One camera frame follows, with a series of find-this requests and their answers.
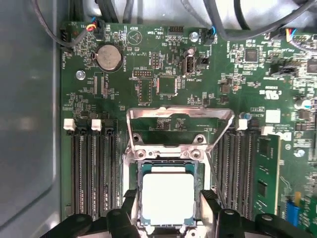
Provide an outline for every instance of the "gray metal panel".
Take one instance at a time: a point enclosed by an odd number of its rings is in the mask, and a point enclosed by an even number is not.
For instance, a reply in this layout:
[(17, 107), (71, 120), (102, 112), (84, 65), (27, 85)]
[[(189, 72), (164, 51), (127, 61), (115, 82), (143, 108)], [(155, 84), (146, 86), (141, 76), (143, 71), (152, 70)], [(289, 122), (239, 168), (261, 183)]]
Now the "gray metal panel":
[[(57, 0), (39, 2), (56, 28)], [(0, 1), (0, 23), (0, 237), (38, 237), (60, 213), (59, 56), (30, 0)]]

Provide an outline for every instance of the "white connector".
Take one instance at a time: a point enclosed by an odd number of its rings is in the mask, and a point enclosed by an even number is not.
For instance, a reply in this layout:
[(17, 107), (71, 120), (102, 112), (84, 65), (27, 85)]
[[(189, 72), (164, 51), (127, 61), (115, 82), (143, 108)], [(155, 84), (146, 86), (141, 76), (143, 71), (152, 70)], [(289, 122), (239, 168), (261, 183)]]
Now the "white connector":
[(238, 119), (236, 121), (236, 130), (246, 130), (246, 129), (248, 129), (248, 120)]
[(269, 134), (275, 134), (273, 132), (274, 126), (262, 126), (261, 127), (261, 135), (269, 135)]
[(92, 119), (91, 120), (91, 130), (101, 131), (102, 125), (100, 119)]
[(71, 118), (65, 118), (64, 119), (64, 126), (63, 128), (65, 130), (71, 130), (74, 131), (76, 129), (76, 124), (75, 124), (75, 120), (71, 119)]

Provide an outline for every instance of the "blue wire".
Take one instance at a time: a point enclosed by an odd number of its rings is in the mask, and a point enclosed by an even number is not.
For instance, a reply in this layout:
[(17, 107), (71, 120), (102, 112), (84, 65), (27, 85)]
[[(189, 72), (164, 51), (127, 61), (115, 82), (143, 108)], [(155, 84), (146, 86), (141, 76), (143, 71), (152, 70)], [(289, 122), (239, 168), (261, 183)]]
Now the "blue wire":
[(295, 32), (297, 31), (297, 28), (295, 28), (291, 34), (291, 39), (293, 39)]
[(212, 33), (213, 35), (216, 34), (216, 28), (215, 28), (214, 26), (212, 26), (211, 29), (212, 29), (212, 32), (211, 32), (211, 33)]

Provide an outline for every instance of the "motherboard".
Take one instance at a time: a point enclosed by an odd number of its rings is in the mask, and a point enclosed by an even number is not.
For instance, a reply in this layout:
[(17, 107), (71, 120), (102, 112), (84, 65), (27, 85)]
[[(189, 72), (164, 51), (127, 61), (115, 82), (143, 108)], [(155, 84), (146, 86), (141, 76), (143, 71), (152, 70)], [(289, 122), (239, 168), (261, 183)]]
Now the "motherboard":
[[(63, 39), (85, 26), (64, 23)], [(317, 45), (299, 31), (294, 40)], [(100, 22), (62, 49), (62, 219), (95, 220), (139, 189), (141, 225), (193, 226), (197, 203), (167, 224), (148, 205), (156, 189), (184, 186), (178, 196), (192, 203), (213, 189), (248, 219), (298, 216), (295, 226), (312, 229), (316, 89), (317, 57), (280, 35), (227, 42), (205, 28)]]

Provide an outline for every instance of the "wire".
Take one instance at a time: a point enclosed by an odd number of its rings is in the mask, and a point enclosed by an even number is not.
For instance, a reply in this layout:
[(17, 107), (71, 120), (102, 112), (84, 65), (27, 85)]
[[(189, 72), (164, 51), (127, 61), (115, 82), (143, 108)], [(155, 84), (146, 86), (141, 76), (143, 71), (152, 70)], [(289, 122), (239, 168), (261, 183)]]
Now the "wire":
[(180, 0), (186, 11), (188, 11), (201, 25), (207, 29), (211, 28), (211, 24), (207, 23), (193, 8), (188, 0)]
[(106, 5), (106, 2), (104, 0), (96, 0), (96, 3), (98, 4), (98, 7), (100, 9), (102, 19), (105, 22), (112, 22), (112, 19), (110, 17), (110, 13), (109, 13), (107, 5)]
[(35, 11), (35, 14), (40, 22), (40, 24), (44, 27), (44, 30), (46, 31), (46, 33), (58, 44), (60, 44), (61, 46), (67, 47), (67, 48), (72, 48), (74, 46), (76, 46), (79, 42), (81, 42), (81, 40), (83, 40), (85, 38), (85, 36), (88, 34), (87, 29), (84, 29), (75, 39), (73, 42), (66, 42), (61, 40), (60, 38), (58, 38), (56, 35), (54, 35), (54, 33), (50, 30), (49, 26), (47, 25), (47, 23), (45, 22), (45, 19), (41, 13), (41, 10), (39, 8), (39, 4), (38, 4), (38, 0), (32, 0), (32, 5), (33, 5), (33, 9)]
[(236, 14), (237, 21), (242, 30), (250, 30), (249, 25), (247, 24), (246, 19), (243, 16), (242, 9), (241, 9), (241, 0), (234, 0), (234, 13)]
[[(303, 46), (300, 45), (300, 43), (297, 43), (297, 42), (295, 42), (293, 40), (294, 39), (294, 34), (295, 34), (296, 31), (297, 31), (297, 29), (295, 28), (292, 31), (292, 33), (290, 33), (290, 37), (289, 37), (290, 40), (289, 40), (288, 43), (291, 44), (292, 46), (298, 48), (301, 51), (305, 51), (305, 52), (309, 52), (309, 53), (317, 53), (317, 49), (309, 49), (309, 48), (303, 47)], [(287, 34), (289, 34), (289, 32), (290, 32), (290, 29), (286, 29), (286, 36), (287, 36)]]
[(87, 31), (93, 31), (94, 29), (96, 29), (96, 25), (95, 24), (89, 24), (87, 27), (86, 27)]
[(211, 22), (213, 23), (213, 25), (217, 29), (218, 34), (224, 40), (227, 40), (227, 41), (243, 41), (243, 40), (247, 40), (249, 38), (253, 38), (253, 37), (265, 34), (265, 33), (270, 32), (270, 31), (274, 31), (274, 30), (280, 28), (281, 26), (289, 23), (290, 21), (296, 19), (297, 17), (299, 17), (302, 13), (304, 13), (308, 8), (310, 8), (316, 2), (317, 2), (317, 0), (309, 1), (309, 2), (305, 3), (304, 5), (302, 5), (301, 7), (299, 7), (298, 9), (296, 9), (295, 11), (293, 11), (292, 13), (281, 18), (280, 20), (278, 20), (272, 24), (269, 24), (265, 27), (261, 27), (257, 30), (251, 30), (251, 31), (246, 31), (246, 32), (242, 32), (242, 33), (237, 32), (237, 33), (228, 34), (222, 25), (222, 21), (221, 21), (215, 0), (204, 0), (204, 4), (205, 4), (206, 10), (208, 12), (208, 15), (211, 19)]
[(132, 21), (132, 9), (133, 9), (134, 0), (127, 0), (127, 3), (123, 12), (123, 23), (131, 23)]
[(115, 10), (114, 10), (113, 4), (112, 4), (112, 1), (111, 0), (104, 0), (104, 2), (105, 2), (106, 7), (108, 9), (111, 21), (113, 23), (119, 23), (117, 14), (115, 13)]
[(214, 26), (212, 26), (211, 29), (212, 29), (212, 32), (211, 32), (211, 33), (212, 33), (213, 35), (217, 33), (216, 28), (215, 28)]

